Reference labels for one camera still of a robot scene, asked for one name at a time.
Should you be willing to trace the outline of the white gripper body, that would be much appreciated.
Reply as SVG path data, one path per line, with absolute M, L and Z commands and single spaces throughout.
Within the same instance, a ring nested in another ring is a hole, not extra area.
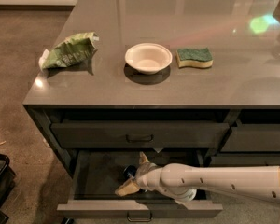
M 141 189 L 163 192 L 164 187 L 161 184 L 161 171 L 162 168 L 155 163 L 146 162 L 141 164 L 135 175 L 137 185 Z

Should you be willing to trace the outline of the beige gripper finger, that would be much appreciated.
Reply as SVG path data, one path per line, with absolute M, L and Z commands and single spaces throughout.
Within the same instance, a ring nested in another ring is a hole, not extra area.
M 115 190 L 115 194 L 120 197 L 123 197 L 126 195 L 134 194 L 139 190 L 140 188 L 137 185 L 137 183 L 134 180 L 129 179 Z
M 144 152 L 139 153 L 139 165 L 149 164 L 149 160 Z

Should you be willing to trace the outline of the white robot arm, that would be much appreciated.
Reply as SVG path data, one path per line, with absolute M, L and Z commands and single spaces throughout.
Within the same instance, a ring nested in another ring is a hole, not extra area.
M 182 203 L 192 201 L 199 189 L 280 203 L 280 166 L 192 167 L 171 163 L 160 167 L 141 152 L 135 175 L 119 186 L 116 194 L 126 196 L 141 189 Z

